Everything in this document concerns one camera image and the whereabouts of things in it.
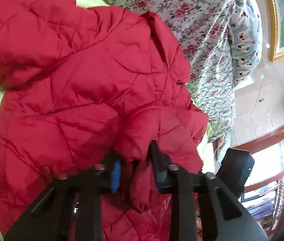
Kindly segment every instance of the light blue pillowcase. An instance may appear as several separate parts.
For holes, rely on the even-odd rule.
[[[222,160],[224,159],[224,156],[226,154],[227,149],[231,146],[231,129],[229,129],[226,133],[225,133],[225,137],[224,137],[224,142],[222,147],[220,148],[218,157],[217,157],[217,161],[218,163],[221,165]]]
[[[262,56],[262,25],[255,0],[235,0],[229,29],[236,86],[255,70]]]

